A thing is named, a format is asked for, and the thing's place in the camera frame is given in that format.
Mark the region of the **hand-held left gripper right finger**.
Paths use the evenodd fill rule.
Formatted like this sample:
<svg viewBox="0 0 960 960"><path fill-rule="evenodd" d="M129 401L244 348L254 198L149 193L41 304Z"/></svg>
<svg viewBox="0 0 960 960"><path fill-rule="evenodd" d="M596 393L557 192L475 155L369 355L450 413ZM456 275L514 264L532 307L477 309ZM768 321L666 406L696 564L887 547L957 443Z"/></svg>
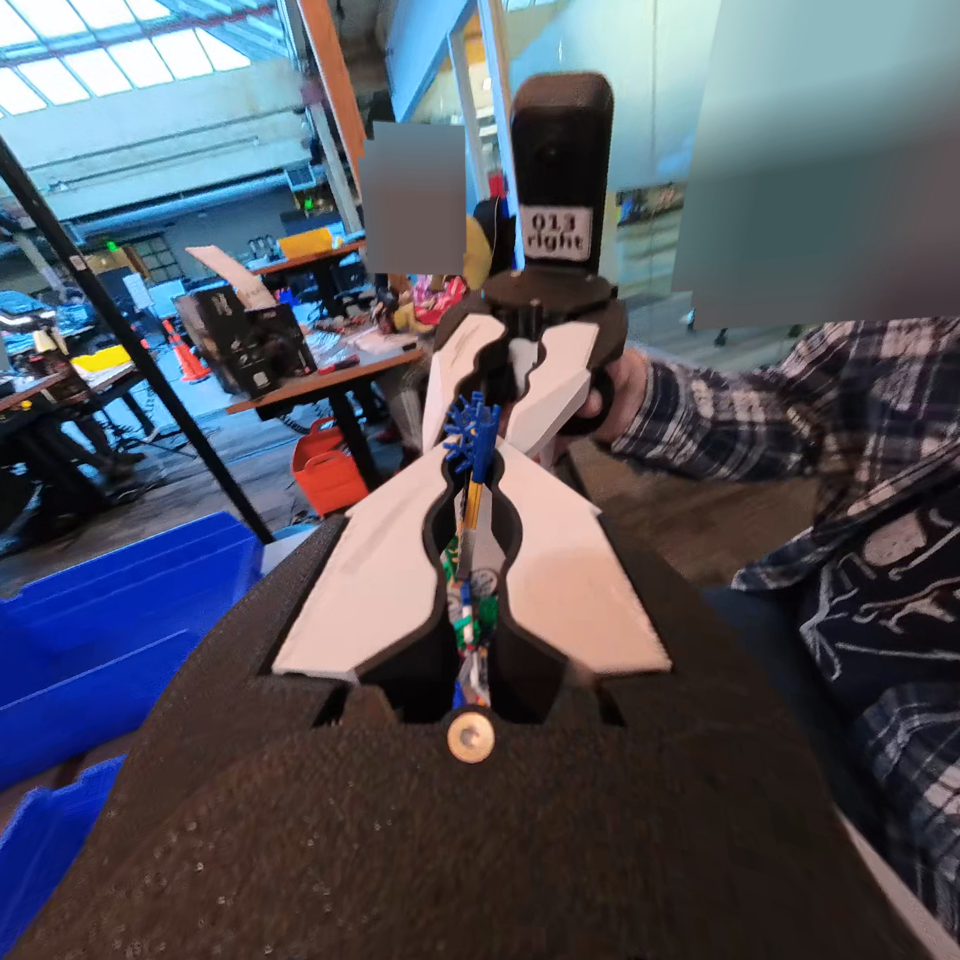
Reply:
<svg viewBox="0 0 960 960"><path fill-rule="evenodd" d="M549 710L566 686L666 674L673 662L602 511L505 439L490 468L503 553L490 680L498 710Z"/></svg>

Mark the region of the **black metal pole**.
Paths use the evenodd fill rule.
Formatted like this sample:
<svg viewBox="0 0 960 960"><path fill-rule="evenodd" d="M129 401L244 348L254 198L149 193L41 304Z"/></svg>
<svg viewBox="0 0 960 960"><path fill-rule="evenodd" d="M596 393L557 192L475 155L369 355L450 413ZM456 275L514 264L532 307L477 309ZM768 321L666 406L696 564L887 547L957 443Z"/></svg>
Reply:
<svg viewBox="0 0 960 960"><path fill-rule="evenodd" d="M47 201L42 198L29 174L21 166L5 140L1 140L1 176L26 216L46 239L58 259L90 300L91 305L101 314L119 343L127 351L138 372L166 407L180 432L219 484L231 505L263 545L272 544L275 537L247 498L242 486L235 480L234 475L210 444L208 437L165 379L149 349L142 345L140 336L122 316L106 288L91 269L89 262L70 239L61 221Z"/></svg>

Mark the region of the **orange traffic cone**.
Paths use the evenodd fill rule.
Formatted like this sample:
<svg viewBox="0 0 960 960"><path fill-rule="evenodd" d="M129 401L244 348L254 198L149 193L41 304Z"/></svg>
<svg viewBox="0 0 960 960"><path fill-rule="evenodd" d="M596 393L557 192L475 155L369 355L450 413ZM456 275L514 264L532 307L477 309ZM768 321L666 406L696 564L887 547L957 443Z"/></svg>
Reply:
<svg viewBox="0 0 960 960"><path fill-rule="evenodd" d="M193 384L207 380L210 377L211 370L188 347L186 341L175 330L170 320L164 318L161 324L176 357L182 382Z"/></svg>

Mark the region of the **red rod toy assembly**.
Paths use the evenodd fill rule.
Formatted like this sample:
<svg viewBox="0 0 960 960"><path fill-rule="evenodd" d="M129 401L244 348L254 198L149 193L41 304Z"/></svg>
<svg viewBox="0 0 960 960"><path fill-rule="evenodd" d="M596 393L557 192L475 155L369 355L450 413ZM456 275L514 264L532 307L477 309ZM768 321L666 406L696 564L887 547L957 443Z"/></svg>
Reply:
<svg viewBox="0 0 960 960"><path fill-rule="evenodd" d="M498 595L505 555L490 530L481 529L468 577L458 573L463 523L440 555L447 614L459 657L452 709L492 705L489 655L498 622Z"/></svg>

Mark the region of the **person's clothed body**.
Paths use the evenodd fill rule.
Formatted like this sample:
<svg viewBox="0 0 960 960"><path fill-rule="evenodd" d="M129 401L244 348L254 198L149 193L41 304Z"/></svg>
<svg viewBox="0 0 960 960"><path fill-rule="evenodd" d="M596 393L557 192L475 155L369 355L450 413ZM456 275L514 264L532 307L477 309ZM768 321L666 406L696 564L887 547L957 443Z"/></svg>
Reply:
<svg viewBox="0 0 960 960"><path fill-rule="evenodd" d="M893 814L909 885L958 939L958 318L852 323L840 462L780 579Z"/></svg>

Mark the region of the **person's right hand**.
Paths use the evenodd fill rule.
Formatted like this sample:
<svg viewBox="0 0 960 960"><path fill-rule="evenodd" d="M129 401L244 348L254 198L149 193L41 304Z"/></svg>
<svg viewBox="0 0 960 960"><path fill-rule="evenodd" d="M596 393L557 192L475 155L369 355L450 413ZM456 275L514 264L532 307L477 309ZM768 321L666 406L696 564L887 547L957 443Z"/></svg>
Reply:
<svg viewBox="0 0 960 960"><path fill-rule="evenodd" d="M645 349L628 347L606 367L613 386L613 402L603 421L589 434L595 444L608 447L632 426L645 400L651 361Z"/></svg>

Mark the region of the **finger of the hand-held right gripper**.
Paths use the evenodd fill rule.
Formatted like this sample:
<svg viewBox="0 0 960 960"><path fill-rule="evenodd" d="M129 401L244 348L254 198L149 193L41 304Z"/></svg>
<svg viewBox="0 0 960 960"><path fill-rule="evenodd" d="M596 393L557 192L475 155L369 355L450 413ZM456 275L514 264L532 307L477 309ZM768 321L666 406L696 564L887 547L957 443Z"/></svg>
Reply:
<svg viewBox="0 0 960 960"><path fill-rule="evenodd" d="M431 355L422 413L422 446L435 447L450 405L465 384L482 376L483 364L505 350L505 324L480 313L446 313L441 318Z"/></svg>
<svg viewBox="0 0 960 960"><path fill-rule="evenodd" d="M534 342L514 338L508 346L519 393L508 418L508 444L546 447L587 401L589 369L599 326L574 320L547 328Z"/></svg>

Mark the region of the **black product carton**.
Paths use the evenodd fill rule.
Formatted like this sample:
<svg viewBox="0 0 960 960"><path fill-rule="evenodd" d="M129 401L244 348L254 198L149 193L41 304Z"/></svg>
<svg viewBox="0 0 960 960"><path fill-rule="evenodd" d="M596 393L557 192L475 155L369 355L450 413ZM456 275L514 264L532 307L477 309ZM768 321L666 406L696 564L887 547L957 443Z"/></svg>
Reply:
<svg viewBox="0 0 960 960"><path fill-rule="evenodd" d="M199 356L232 396L257 400L318 371L286 303L269 299L249 309L233 287L221 284L178 296L173 306Z"/></svg>

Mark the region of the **person's right forearm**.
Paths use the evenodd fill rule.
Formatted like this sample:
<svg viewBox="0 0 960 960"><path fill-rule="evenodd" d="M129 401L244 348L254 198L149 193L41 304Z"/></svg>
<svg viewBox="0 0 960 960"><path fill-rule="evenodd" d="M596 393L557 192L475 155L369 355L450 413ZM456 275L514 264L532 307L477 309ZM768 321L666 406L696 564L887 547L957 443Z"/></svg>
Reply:
<svg viewBox="0 0 960 960"><path fill-rule="evenodd" d="M849 323L803 336L765 369L724 373L649 353L644 403L609 445L667 474L765 483L831 471L840 462L836 404Z"/></svg>

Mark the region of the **blue plastic bin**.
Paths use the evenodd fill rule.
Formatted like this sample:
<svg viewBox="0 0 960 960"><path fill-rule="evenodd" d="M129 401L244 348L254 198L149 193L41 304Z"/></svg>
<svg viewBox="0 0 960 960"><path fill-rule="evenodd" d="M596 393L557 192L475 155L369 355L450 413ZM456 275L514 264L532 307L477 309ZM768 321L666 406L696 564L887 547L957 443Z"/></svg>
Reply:
<svg viewBox="0 0 960 960"><path fill-rule="evenodd" d="M66 786L36 787L13 811L1 836L2 958L78 857L125 761L122 753L84 769Z"/></svg>
<svg viewBox="0 0 960 960"><path fill-rule="evenodd" d="M219 511L2 600L2 789L137 729L262 560Z"/></svg>

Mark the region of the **yellow box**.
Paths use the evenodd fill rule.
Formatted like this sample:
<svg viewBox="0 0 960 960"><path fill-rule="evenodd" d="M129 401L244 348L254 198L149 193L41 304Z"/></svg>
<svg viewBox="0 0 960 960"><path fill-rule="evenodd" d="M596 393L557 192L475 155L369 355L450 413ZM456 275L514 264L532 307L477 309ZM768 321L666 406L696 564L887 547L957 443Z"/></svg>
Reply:
<svg viewBox="0 0 960 960"><path fill-rule="evenodd" d="M278 246L282 257L287 260L316 258L331 252L334 248L334 235L327 227L311 229L305 232L279 238Z"/></svg>

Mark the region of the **blue connector orange rod piece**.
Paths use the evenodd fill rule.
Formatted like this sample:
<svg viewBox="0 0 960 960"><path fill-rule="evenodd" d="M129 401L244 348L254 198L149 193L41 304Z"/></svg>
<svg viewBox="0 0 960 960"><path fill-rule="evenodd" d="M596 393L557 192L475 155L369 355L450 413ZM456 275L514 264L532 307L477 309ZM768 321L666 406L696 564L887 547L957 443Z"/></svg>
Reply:
<svg viewBox="0 0 960 960"><path fill-rule="evenodd" d="M443 426L444 461L462 480L462 506L458 532L476 530L487 474L495 455L501 408L489 405L481 390L460 395L448 411Z"/></svg>

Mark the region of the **red crate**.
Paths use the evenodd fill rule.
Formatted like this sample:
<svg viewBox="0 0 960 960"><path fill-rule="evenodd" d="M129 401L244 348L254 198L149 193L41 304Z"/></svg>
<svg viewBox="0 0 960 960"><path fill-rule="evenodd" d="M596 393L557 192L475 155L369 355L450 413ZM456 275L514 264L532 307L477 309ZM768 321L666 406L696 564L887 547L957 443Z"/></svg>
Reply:
<svg viewBox="0 0 960 960"><path fill-rule="evenodd" d="M332 416L310 426L296 442L291 462L296 485L321 519L354 507L369 495L342 429Z"/></svg>

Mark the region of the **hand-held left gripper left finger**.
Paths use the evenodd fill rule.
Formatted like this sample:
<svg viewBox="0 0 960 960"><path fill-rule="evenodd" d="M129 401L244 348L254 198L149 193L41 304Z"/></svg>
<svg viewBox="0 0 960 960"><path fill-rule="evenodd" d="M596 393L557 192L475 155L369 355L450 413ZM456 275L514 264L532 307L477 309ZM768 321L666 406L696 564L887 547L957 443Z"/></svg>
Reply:
<svg viewBox="0 0 960 960"><path fill-rule="evenodd" d="M454 534L435 445L350 508L273 659L273 674L378 687L394 707L449 710L459 658L440 554Z"/></svg>

